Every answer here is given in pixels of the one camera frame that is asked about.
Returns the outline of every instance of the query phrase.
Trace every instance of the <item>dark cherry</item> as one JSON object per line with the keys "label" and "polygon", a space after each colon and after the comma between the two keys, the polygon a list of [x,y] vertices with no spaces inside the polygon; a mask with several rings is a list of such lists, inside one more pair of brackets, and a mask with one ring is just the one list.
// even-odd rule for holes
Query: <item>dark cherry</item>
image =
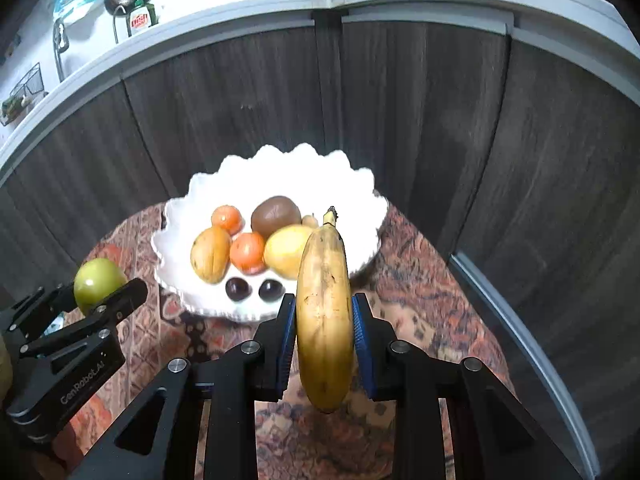
{"label": "dark cherry", "polygon": [[251,287],[242,278],[229,278],[226,280],[225,290],[231,301],[242,301],[251,294]]}
{"label": "dark cherry", "polygon": [[276,301],[283,294],[284,287],[278,280],[264,280],[258,289],[258,296],[264,301]]}

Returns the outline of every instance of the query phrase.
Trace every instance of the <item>blue gripper pad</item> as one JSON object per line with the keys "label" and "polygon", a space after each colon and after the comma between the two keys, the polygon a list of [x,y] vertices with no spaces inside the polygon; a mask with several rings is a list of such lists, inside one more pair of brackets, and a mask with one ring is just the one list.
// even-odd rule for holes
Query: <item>blue gripper pad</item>
{"label": "blue gripper pad", "polygon": [[282,338],[282,346],[278,355],[278,375],[276,386],[279,389],[280,398],[289,385],[289,373],[291,360],[293,359],[293,347],[296,342],[296,298],[289,303],[287,327]]}
{"label": "blue gripper pad", "polygon": [[[353,338],[356,347],[356,355],[358,357],[358,369],[360,371],[360,382],[367,393],[369,399],[374,395],[375,382],[373,378],[373,360],[371,357],[370,338],[362,319],[360,305],[355,296],[351,298],[353,306]],[[369,305],[363,305],[363,308],[369,308]]]}

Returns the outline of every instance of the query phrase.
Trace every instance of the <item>banana stem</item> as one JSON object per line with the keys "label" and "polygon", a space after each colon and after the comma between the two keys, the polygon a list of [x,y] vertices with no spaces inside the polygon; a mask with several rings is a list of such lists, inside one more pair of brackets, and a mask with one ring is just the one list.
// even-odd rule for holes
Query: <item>banana stem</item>
{"label": "banana stem", "polygon": [[331,206],[324,216],[322,217],[322,224],[331,224],[335,227],[335,221],[338,219],[338,213],[335,211],[335,207]]}

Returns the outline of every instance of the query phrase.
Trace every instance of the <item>table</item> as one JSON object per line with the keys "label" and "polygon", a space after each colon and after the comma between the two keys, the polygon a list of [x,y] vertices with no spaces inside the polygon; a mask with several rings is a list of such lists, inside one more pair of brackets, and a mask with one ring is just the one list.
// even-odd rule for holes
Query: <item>table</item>
{"label": "table", "polygon": [[[148,286],[148,298],[118,326],[126,363],[72,420],[86,452],[111,421],[158,370],[175,357],[192,362],[215,359],[252,338],[257,325],[206,318],[185,311],[178,297],[154,279],[158,262],[150,244],[162,225],[164,204],[151,206],[116,227],[87,259],[107,257],[129,279]],[[381,228],[382,246],[370,269],[355,284],[374,316],[391,322],[399,338],[432,357],[459,362],[476,356],[513,392],[502,350],[462,293],[434,247],[393,206]],[[67,323],[81,318],[78,311]],[[447,477],[453,478],[452,444],[446,405],[441,402]],[[354,379],[340,409],[323,415],[313,409],[300,384],[297,355],[289,387],[277,404],[255,403],[258,471],[261,479],[375,480],[391,473],[395,408],[372,402]],[[196,478],[202,478],[208,405],[203,413]]]}

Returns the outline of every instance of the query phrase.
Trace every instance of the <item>faucet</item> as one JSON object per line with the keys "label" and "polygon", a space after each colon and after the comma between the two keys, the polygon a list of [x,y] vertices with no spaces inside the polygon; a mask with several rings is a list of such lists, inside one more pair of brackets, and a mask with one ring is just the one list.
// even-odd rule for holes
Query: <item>faucet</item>
{"label": "faucet", "polygon": [[60,54],[69,49],[69,38],[66,35],[65,24],[62,18],[58,18],[53,23],[53,57],[56,60],[56,70],[58,70],[58,79],[62,83],[65,80],[65,73],[62,70],[62,60]]}

